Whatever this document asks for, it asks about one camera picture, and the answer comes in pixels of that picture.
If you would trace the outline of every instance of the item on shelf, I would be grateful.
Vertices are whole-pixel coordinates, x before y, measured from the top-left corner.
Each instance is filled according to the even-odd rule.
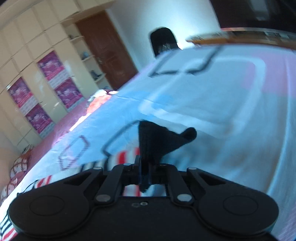
[[[94,80],[97,80],[102,76],[102,74],[97,74],[94,70],[92,70],[90,74]]]
[[[86,52],[86,51],[84,51],[84,52],[82,53],[82,55],[81,55],[81,60],[84,60],[84,59],[86,59],[86,58],[88,58],[88,57],[89,57],[89,53]]]

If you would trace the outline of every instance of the bed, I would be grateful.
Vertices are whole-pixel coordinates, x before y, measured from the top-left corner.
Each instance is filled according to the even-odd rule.
[[[145,119],[178,133],[194,127],[197,139],[162,162],[179,170],[198,167],[267,193],[280,208],[272,234],[294,240],[295,64],[292,50],[264,45],[209,45],[161,54],[30,169],[0,207],[2,239],[17,235],[7,217],[17,193],[103,166],[104,144]],[[113,157],[107,168],[133,163],[137,147],[137,126],[131,125],[108,146]]]

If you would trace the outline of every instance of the chair backrest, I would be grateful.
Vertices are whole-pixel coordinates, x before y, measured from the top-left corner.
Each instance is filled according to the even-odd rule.
[[[173,32],[169,28],[158,28],[150,34],[155,56],[168,49],[179,48]]]

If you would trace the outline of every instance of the ceiling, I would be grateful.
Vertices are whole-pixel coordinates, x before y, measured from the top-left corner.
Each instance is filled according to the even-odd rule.
[[[0,0],[0,28],[42,0]]]

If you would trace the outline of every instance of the television screen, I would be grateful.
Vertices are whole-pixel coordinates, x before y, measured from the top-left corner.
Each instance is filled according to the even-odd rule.
[[[296,33],[296,0],[210,0],[221,28],[269,28]]]

